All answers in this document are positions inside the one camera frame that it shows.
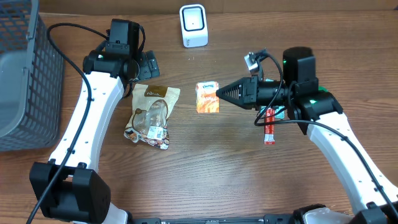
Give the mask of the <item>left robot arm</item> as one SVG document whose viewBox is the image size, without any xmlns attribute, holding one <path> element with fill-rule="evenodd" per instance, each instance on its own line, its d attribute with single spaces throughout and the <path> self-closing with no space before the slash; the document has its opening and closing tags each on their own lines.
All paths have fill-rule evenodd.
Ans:
<svg viewBox="0 0 398 224">
<path fill-rule="evenodd" d="M 37 197 L 35 212 L 71 223 L 132 223 L 115 206 L 98 175 L 101 146 L 112 114 L 133 84 L 158 77 L 155 55 L 144 50 L 144 28 L 113 19 L 102 43 L 77 68 L 80 96 L 62 140 L 47 162 L 35 162 L 29 179 Z"/>
</svg>

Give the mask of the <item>brown Pantree snack pouch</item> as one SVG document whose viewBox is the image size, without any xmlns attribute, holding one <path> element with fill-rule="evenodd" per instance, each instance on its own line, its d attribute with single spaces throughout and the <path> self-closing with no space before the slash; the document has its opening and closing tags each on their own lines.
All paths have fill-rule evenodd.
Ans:
<svg viewBox="0 0 398 224">
<path fill-rule="evenodd" d="M 170 144 L 167 121 L 179 96 L 179 88 L 136 84 L 132 91 L 132 116 L 124 137 L 167 150 Z"/>
</svg>

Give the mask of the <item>light green packet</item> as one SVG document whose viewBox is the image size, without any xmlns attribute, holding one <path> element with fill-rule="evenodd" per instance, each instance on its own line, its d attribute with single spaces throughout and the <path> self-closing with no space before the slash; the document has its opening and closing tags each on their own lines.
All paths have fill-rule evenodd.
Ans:
<svg viewBox="0 0 398 224">
<path fill-rule="evenodd" d="M 284 111 L 286 110 L 286 107 L 284 106 L 274 106 L 272 107 L 274 110 L 275 118 L 276 119 L 284 119 L 285 114 Z"/>
</svg>

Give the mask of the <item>red snack bar wrapper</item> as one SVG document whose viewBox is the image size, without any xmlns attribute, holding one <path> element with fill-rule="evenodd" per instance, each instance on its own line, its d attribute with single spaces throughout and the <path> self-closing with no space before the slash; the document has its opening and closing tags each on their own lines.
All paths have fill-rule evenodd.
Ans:
<svg viewBox="0 0 398 224">
<path fill-rule="evenodd" d="M 274 114 L 275 114 L 274 109 L 272 109 L 272 108 L 267 109 L 266 117 L 264 118 L 264 121 L 266 123 L 275 121 Z M 264 144 L 265 145 L 275 144 L 274 125 L 273 124 L 264 126 Z"/>
</svg>

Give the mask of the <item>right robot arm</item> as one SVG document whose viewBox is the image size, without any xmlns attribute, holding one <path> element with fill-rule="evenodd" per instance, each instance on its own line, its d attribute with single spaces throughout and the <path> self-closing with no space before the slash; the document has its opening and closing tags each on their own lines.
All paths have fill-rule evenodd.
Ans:
<svg viewBox="0 0 398 224">
<path fill-rule="evenodd" d="M 216 91 L 218 98 L 245 110 L 255 109 L 255 126 L 272 106 L 283 106 L 289 117 L 279 124 L 298 124 L 326 157 L 351 204 L 352 215 L 334 212 L 323 204 L 280 215 L 282 223 L 397 223 L 397 187 L 377 168 L 358 141 L 338 100 L 319 86 L 316 60 L 309 47 L 292 47 L 276 62 L 280 79 L 267 81 L 262 61 L 275 60 L 266 49 L 250 52 L 245 61 L 250 77 Z"/>
</svg>

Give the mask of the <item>orange snack packet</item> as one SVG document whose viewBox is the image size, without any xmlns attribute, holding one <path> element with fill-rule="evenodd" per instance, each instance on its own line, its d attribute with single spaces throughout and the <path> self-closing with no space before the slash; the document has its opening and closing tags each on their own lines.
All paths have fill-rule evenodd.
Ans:
<svg viewBox="0 0 398 224">
<path fill-rule="evenodd" d="M 216 81 L 200 82 L 196 85 L 197 113 L 219 113 L 220 99 L 216 95 L 219 83 Z"/>
</svg>

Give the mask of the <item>green lid jar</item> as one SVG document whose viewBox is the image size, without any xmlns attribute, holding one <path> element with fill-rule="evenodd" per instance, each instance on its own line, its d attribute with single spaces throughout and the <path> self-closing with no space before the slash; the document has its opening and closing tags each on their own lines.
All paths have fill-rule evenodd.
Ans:
<svg viewBox="0 0 398 224">
<path fill-rule="evenodd" d="M 324 92 L 328 92 L 328 90 L 324 87 L 324 86 L 319 86 L 318 87 L 319 91 L 324 91 Z"/>
</svg>

